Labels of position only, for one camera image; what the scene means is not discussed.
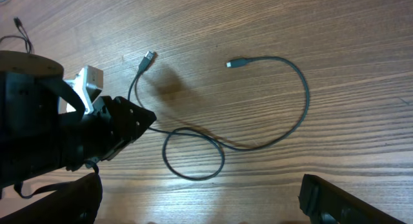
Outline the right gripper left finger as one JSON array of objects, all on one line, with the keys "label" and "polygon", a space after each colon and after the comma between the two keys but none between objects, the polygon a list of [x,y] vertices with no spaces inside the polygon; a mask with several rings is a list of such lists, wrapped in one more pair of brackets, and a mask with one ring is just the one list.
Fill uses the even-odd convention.
[{"label": "right gripper left finger", "polygon": [[48,196],[13,212],[1,223],[93,223],[103,197],[101,179],[95,172],[68,183],[48,185]]}]

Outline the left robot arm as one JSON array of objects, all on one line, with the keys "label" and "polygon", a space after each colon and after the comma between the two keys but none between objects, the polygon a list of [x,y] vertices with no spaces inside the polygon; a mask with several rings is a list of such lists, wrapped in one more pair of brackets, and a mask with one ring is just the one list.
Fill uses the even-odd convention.
[{"label": "left robot arm", "polygon": [[103,71],[35,54],[1,52],[1,186],[65,168],[97,168],[140,138],[156,115],[124,97],[102,96]]}]

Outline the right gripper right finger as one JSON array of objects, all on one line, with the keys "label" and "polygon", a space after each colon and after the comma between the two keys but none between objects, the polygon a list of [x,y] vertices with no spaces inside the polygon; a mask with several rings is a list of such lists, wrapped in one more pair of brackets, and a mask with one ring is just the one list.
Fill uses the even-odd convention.
[{"label": "right gripper right finger", "polygon": [[401,223],[319,176],[305,174],[299,207],[311,223]]}]

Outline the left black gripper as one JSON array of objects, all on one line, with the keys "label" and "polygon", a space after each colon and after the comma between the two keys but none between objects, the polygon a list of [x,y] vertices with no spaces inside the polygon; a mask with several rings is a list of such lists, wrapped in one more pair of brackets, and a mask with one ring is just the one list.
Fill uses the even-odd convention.
[{"label": "left black gripper", "polygon": [[157,120],[154,112],[121,96],[100,96],[93,107],[89,115],[80,116],[76,111],[64,113],[64,167],[67,170],[112,160]]}]

